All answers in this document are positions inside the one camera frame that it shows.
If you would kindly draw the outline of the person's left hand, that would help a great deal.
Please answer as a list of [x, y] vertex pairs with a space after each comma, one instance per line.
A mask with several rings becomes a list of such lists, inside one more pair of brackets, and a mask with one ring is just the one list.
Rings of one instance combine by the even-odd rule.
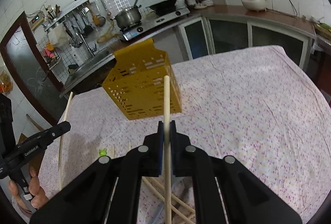
[[[29, 173], [31, 176], [31, 181], [29, 183], [29, 192], [34, 196], [32, 198], [30, 204], [32, 207], [34, 207], [36, 210], [40, 209], [46, 202], [48, 202], [48, 197], [46, 196], [46, 193], [44, 189], [40, 186], [39, 178], [36, 174], [36, 171], [33, 167], [29, 167]], [[8, 182], [8, 189], [11, 193], [11, 195], [14, 197], [19, 209], [22, 211], [23, 214], [29, 216], [32, 215], [32, 211], [26, 206], [23, 199], [20, 197], [18, 193], [18, 186], [13, 181], [10, 180]]]

